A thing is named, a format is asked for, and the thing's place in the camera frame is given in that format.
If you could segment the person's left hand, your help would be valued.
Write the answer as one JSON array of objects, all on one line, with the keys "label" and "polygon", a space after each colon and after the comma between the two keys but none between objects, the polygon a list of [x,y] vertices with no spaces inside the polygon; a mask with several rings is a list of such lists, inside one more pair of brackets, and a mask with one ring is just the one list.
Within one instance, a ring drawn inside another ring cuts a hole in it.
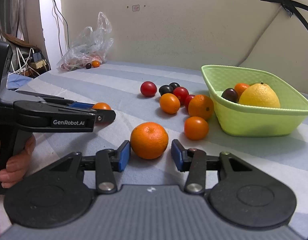
[{"label": "person's left hand", "polygon": [[26,141],[23,150],[7,161],[6,167],[0,171],[0,182],[3,188],[9,189],[23,179],[29,169],[35,145],[36,140],[32,135]]}]

